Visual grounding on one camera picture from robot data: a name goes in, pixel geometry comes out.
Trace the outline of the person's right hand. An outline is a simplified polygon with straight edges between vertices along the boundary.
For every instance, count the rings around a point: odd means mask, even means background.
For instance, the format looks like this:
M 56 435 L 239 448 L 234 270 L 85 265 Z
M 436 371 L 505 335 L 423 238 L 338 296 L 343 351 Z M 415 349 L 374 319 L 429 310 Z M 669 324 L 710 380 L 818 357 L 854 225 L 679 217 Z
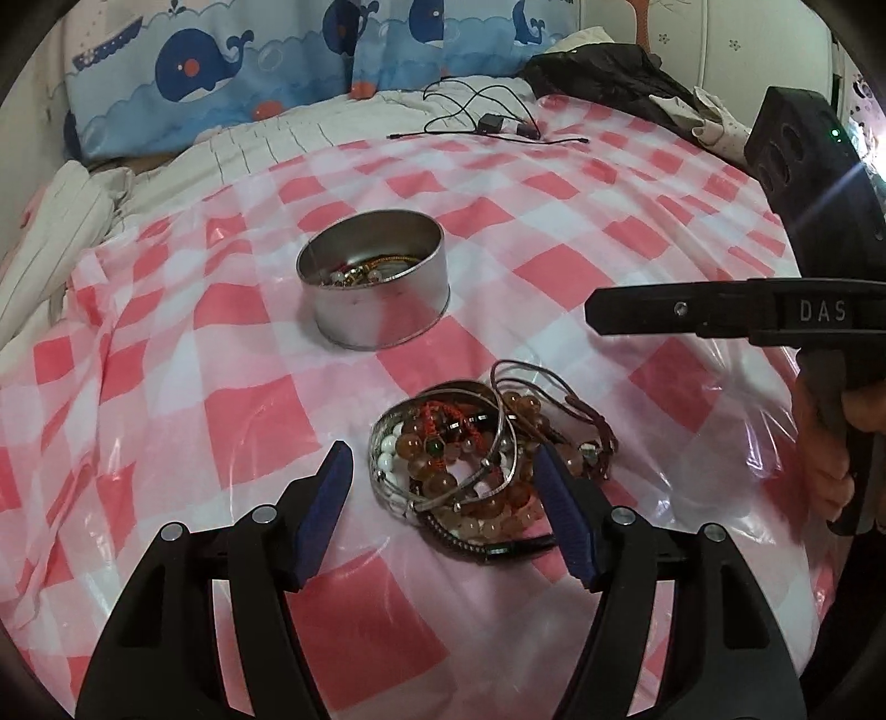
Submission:
M 863 432 L 883 434 L 886 419 L 884 384 L 847 392 L 842 406 L 848 423 Z M 797 426 L 797 453 L 803 468 L 810 506 L 825 521 L 836 521 L 852 501 L 854 481 L 846 443 L 826 429 L 803 373 L 791 390 L 791 413 Z

